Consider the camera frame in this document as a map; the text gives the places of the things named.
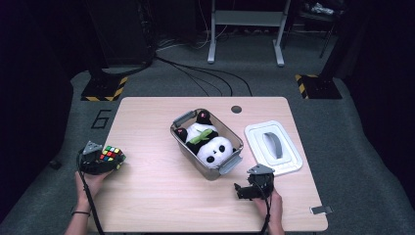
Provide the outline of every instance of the wooden table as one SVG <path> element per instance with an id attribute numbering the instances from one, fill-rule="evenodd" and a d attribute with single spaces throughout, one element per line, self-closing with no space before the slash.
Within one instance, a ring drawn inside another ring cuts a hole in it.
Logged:
<path id="1" fill-rule="evenodd" d="M 231 107 L 240 106 L 234 114 Z M 206 180 L 180 152 L 169 128 L 175 118 L 203 108 L 244 141 L 243 160 L 228 174 Z M 299 171 L 275 178 L 283 197 L 286 231 L 323 231 L 321 206 L 289 104 L 281 97 L 135 97 L 118 108 L 106 146 L 126 155 L 119 171 L 104 182 L 95 200 L 106 232 L 257 232 L 263 219 L 253 202 L 239 200 L 234 183 L 249 186 L 247 170 L 256 165 L 244 130 L 249 124 L 279 121 L 298 149 Z M 92 216 L 89 230 L 96 231 Z"/>

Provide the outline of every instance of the stuffed toy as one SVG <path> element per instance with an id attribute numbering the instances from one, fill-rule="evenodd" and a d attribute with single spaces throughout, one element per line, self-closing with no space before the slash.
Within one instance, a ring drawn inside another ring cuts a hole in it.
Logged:
<path id="1" fill-rule="evenodd" d="M 187 129 L 180 127 L 174 132 L 208 167 L 218 166 L 235 151 L 229 139 L 219 136 L 207 110 L 201 110 L 196 122 Z"/>

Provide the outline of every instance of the black bracelet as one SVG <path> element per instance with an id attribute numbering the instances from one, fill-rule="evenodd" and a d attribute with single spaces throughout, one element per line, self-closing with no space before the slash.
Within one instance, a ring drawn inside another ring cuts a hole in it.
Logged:
<path id="1" fill-rule="evenodd" d="M 75 213 L 83 213 L 83 214 L 88 214 L 88 217 L 91 216 L 91 214 L 89 212 L 84 212 L 84 211 L 73 211 L 71 213 L 71 215 L 73 216 Z"/>

